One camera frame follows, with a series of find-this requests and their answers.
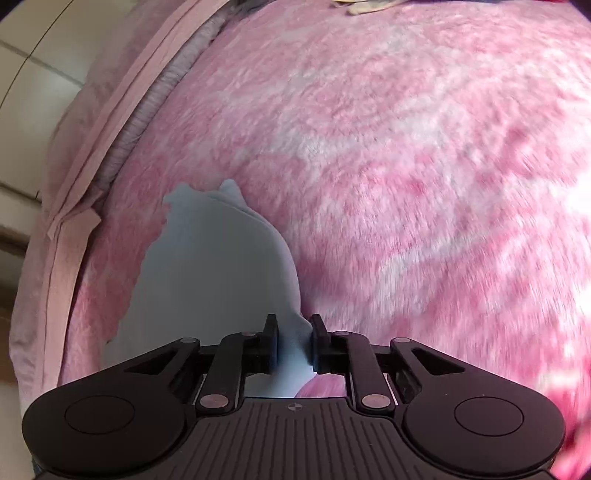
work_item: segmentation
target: floor tile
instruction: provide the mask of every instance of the floor tile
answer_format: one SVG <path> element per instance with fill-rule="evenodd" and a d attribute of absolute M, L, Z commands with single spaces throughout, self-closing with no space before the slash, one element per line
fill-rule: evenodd
<path fill-rule="evenodd" d="M 13 51 L 0 46 L 0 102 L 6 95 L 18 69 L 25 62 L 25 59 Z"/>
<path fill-rule="evenodd" d="M 41 203 L 0 186 L 0 234 L 15 240 L 33 234 Z"/>
<path fill-rule="evenodd" d="M 80 88 L 27 60 L 0 108 L 0 179 L 35 197 L 51 134 Z"/>
<path fill-rule="evenodd" d="M 131 0 L 74 0 L 33 56 L 84 83 L 109 32 L 131 10 Z"/>
<path fill-rule="evenodd" d="M 25 0 L 21 2 L 0 22 L 0 40 L 30 54 L 70 1 Z"/>

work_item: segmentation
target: ribbed black surface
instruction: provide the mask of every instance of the ribbed black surface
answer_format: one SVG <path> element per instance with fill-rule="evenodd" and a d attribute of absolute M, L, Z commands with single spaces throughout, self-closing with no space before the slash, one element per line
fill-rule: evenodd
<path fill-rule="evenodd" d="M 534 477 L 552 479 L 546 473 Z M 45 474 L 41 478 L 58 477 Z M 457 477 L 440 472 L 417 457 L 388 420 L 361 416 L 349 408 L 344 398 L 272 401 L 249 398 L 233 414 L 199 421 L 184 445 L 168 459 L 128 478 L 451 480 Z"/>

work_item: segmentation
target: pink and white plush fabric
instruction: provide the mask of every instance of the pink and white plush fabric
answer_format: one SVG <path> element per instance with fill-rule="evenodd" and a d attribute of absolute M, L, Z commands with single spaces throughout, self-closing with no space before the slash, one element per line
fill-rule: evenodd
<path fill-rule="evenodd" d="M 277 0 L 218 36 L 118 174 L 60 382 L 99 368 L 163 196 L 233 178 L 287 241 L 306 316 L 548 395 L 568 425 L 553 471 L 574 480 L 591 463 L 590 163 L 591 26 L 571 5 Z"/>

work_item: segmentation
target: light blue cloth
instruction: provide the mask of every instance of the light blue cloth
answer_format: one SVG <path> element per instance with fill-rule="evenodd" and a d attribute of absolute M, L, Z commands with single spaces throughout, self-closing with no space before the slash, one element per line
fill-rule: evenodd
<path fill-rule="evenodd" d="M 129 309 L 103 350 L 103 367 L 182 337 L 212 345 L 231 333 L 259 332 L 275 313 L 278 368 L 248 377 L 245 395 L 295 396 L 314 372 L 311 326 L 300 314 L 285 240 L 246 205 L 233 180 L 208 193 L 181 184 L 165 202 L 166 226 L 146 252 Z"/>

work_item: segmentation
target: crosshair marking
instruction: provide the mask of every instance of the crosshair marking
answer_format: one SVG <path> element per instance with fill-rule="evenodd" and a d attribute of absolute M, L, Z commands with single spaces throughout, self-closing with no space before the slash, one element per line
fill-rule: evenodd
<path fill-rule="evenodd" d="M 302 408 L 304 408 L 304 406 L 300 403 L 290 403 L 287 408 L 289 408 L 291 411 L 300 411 Z"/>

